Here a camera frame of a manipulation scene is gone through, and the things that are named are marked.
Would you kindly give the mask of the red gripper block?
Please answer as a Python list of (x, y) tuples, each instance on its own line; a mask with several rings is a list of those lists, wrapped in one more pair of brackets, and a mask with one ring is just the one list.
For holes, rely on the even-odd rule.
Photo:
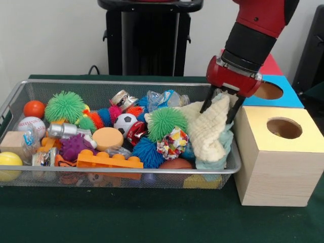
[(259, 72), (253, 74), (243, 71), (224, 62), (220, 56), (213, 56), (210, 60), (206, 78), (212, 85), (209, 88), (200, 113), (204, 113), (211, 106), (216, 87), (229, 88), (234, 93), (240, 95), (237, 96), (237, 100), (227, 114), (226, 124), (233, 122), (239, 108), (245, 101), (245, 97), (248, 98), (254, 95), (262, 83), (262, 74)]

